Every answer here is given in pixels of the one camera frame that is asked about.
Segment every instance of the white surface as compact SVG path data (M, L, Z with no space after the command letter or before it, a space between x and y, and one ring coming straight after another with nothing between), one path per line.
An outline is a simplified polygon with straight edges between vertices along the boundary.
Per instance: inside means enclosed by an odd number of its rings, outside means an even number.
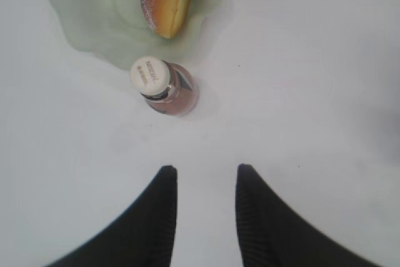
M400 0L225 0L178 62L201 89L184 119L71 49L47 0L0 7L0 266L71 251L164 164L179 172L171 266L241 266L242 162L336 241L399 265Z

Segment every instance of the glass plate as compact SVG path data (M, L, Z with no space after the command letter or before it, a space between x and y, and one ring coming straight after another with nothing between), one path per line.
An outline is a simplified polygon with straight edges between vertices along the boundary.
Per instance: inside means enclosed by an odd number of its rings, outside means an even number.
M192 0L184 27L171 40L161 38L149 29L140 0L50 2L72 47L92 52L121 69L129 69L144 55L173 61L190 53L204 17L221 0Z

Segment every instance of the bottle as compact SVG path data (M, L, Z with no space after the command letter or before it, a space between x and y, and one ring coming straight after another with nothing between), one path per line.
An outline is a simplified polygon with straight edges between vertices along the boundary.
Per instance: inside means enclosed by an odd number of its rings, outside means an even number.
M182 116L196 105L196 84L180 65L145 56L133 64L131 82L147 104L161 114Z

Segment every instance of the white bottle cap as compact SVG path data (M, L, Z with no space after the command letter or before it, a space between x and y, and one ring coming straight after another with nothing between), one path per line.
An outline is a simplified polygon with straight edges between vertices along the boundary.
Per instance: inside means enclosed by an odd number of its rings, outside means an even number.
M155 96L164 92L170 78L166 63L152 56L138 59L131 68L132 85L144 95Z

